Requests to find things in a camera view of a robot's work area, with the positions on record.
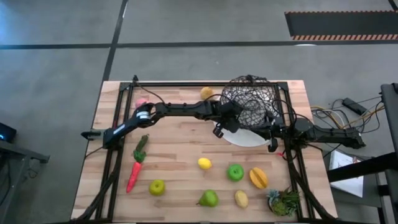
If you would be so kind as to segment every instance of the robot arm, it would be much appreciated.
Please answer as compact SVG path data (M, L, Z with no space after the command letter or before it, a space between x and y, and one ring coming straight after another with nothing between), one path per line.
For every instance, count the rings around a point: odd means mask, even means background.
M158 120L165 116L193 116L204 121L216 121L218 124L213 133L221 138L223 128L232 133L239 129L239 121L236 117L240 112L241 108L235 106L233 102L223 105L219 101L199 101L195 104L146 103L138 107L125 123L116 128L105 130L103 147L108 149L136 128L147 128L155 125Z
M218 124L213 133L221 138L223 136L222 129L227 129L232 133L239 129L240 123L237 117L241 112L242 108L237 106L234 101L223 105L219 101L199 101L195 104L146 103L138 107L125 123L116 128L105 130L103 147L108 149L136 128L147 128L155 125L158 120L165 116L192 116L204 121L215 121ZM365 146L361 134L354 128L326 129L315 126L311 121L304 118L297 118L294 126L286 128L281 117L275 118L270 113L265 115L264 124L251 129L251 131L266 140L271 140L271 144L268 146L270 152L274 152L278 147L276 138L291 138L296 144L302 146L306 142L342 143L344 146L355 149Z

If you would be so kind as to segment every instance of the black wire basket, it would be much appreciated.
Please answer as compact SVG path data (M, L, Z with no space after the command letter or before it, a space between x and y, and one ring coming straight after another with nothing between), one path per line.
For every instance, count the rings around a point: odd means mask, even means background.
M280 114L272 107L277 95L268 83L266 78L246 75L231 80L224 87L220 102L225 104L232 101L243 109L238 115L240 128L252 129L262 126L267 112L275 117Z

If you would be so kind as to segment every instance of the succulent plant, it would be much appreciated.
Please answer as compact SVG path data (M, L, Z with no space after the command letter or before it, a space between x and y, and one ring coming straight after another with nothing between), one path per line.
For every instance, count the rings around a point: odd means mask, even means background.
M292 216L300 202L299 193L293 190L289 191L289 188L284 191L272 189L268 193L268 198L271 210L279 216Z

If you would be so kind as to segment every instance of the plastic fruit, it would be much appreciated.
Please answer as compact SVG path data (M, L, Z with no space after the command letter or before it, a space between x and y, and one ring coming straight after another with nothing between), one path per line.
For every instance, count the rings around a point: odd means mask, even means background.
M149 193L154 196L160 196L164 193L166 186L163 180L154 180L149 186Z
M260 168L255 167L250 170L250 180L257 188L264 189L268 186L266 173Z
M213 90L210 87L203 87L200 91L200 97L205 100L213 95Z
M230 165L227 170L227 176L234 182L240 181L244 176L243 167L239 164Z
M138 100L136 100L136 108L140 107L144 103L147 103L147 100L144 98L139 98Z
M198 160L198 165L201 169L207 170L211 167L211 161L207 158L200 158Z
M200 197L199 205L201 206L208 206L208 207L215 207L218 205L218 196L214 190L205 190L203 195Z
M235 202L241 208L246 208L249 205L249 199L243 190L237 190L235 192Z

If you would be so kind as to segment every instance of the concrete floor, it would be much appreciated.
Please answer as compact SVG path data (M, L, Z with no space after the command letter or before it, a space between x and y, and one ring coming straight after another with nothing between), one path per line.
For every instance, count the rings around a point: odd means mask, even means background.
M0 0L0 45L110 43L122 0ZM120 43L289 40L284 11L386 10L387 0L130 0ZM108 49L0 50L0 122L18 145L51 155L25 181L9 223L69 219ZM312 105L377 96L398 82L398 45L117 49L110 80L229 80L253 74L303 79ZM367 102L372 106L377 100ZM364 135L376 156L392 151L384 113ZM369 129L376 127L372 121ZM339 203L339 217L378 222L373 208Z

